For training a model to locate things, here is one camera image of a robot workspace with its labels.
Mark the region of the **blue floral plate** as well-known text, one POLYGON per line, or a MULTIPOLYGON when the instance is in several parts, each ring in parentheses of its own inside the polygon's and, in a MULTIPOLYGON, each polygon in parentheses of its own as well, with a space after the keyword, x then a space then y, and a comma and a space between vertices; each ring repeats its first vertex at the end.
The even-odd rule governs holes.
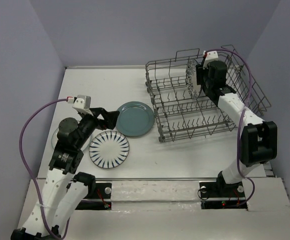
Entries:
POLYGON ((190 97, 196 100, 201 92, 201 86, 197 84, 197 71, 196 66, 198 65, 195 59, 190 59, 186 65, 186 86, 190 97))

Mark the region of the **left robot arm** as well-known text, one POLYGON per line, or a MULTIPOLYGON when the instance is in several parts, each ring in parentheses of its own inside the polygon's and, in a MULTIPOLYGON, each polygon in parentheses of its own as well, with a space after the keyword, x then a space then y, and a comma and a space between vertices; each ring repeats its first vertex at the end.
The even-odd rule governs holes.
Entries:
POLYGON ((82 146, 94 130, 113 130, 120 112, 98 107, 78 114, 81 120, 67 117, 59 123, 44 186, 38 189, 38 200, 28 219, 12 232, 12 240, 62 240, 81 200, 95 194, 95 176, 77 172, 84 156, 82 146))

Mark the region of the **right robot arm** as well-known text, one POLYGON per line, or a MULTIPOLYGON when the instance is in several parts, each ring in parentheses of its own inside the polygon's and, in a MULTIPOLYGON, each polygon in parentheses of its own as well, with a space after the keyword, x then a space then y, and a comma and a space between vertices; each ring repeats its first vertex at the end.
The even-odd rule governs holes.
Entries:
POLYGON ((195 70, 201 91, 237 126, 236 159, 218 174, 215 183, 216 192, 227 196, 254 168, 277 157, 278 127, 257 116, 227 84, 223 61, 213 60, 206 67, 197 64, 195 70))

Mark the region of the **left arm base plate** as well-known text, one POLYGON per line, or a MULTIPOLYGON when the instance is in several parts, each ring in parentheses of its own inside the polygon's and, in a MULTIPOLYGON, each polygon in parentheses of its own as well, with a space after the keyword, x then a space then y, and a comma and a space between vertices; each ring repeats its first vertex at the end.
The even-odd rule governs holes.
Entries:
POLYGON ((95 190, 88 192, 87 196, 77 205, 76 210, 109 211, 112 209, 111 194, 111 182, 96 182, 95 190))

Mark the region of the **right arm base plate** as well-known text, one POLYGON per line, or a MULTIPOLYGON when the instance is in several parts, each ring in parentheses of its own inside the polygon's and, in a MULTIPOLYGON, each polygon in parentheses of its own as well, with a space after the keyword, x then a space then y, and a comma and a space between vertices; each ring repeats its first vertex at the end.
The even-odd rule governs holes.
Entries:
POLYGON ((248 209, 242 182, 220 189, 215 181, 203 181, 197 196, 202 210, 248 209))

